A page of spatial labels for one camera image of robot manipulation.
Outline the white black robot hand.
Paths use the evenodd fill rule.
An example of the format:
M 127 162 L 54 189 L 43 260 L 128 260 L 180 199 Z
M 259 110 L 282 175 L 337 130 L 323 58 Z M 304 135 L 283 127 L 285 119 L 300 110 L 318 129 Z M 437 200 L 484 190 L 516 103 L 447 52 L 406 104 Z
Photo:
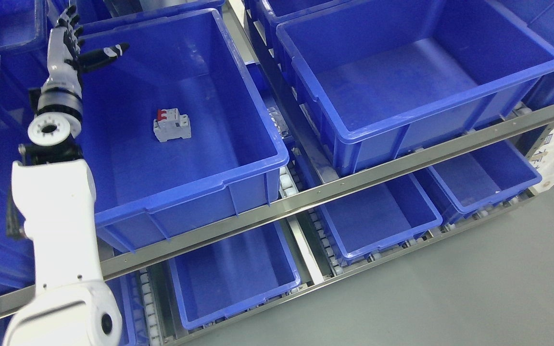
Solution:
M 64 93 L 82 97 L 84 73 L 94 72 L 115 62 L 130 48 L 128 42 L 81 52 L 84 44 L 81 35 L 78 7 L 74 2 L 66 7 L 57 18 L 49 33 L 47 68 L 49 76 L 40 88 L 45 93 Z

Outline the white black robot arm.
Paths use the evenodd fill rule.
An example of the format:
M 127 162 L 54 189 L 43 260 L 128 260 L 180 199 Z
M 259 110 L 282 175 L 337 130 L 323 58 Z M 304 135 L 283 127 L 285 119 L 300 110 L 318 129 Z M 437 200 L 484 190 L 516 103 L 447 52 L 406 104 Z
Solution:
M 81 157 L 82 99 L 62 87 L 32 90 L 31 164 L 13 162 L 11 197 L 33 241 L 35 296 L 11 319 L 5 346 L 116 346 L 122 317 L 101 271 L 94 177 Z

